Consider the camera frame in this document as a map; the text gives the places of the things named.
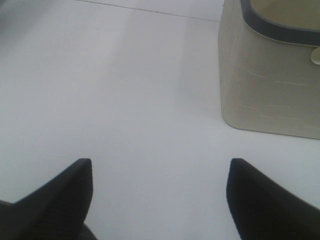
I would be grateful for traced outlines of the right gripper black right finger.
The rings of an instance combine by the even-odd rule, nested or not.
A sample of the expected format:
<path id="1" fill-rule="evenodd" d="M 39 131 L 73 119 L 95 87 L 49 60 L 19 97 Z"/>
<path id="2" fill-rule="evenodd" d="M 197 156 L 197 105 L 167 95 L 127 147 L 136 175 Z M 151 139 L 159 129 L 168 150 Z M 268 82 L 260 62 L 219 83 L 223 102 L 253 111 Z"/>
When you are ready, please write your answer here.
<path id="1" fill-rule="evenodd" d="M 242 240 L 320 238 L 320 210 L 242 158 L 230 162 L 226 200 Z"/>

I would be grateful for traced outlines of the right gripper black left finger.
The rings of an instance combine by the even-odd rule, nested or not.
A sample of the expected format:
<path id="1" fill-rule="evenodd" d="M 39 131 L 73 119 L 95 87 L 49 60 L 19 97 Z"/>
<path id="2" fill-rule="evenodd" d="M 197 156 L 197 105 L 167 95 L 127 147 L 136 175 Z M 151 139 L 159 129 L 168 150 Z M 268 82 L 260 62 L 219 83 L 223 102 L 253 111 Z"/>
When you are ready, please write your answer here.
<path id="1" fill-rule="evenodd" d="M 92 161 L 81 158 L 22 199 L 1 201 L 0 238 L 95 240 L 85 224 L 92 196 Z"/>

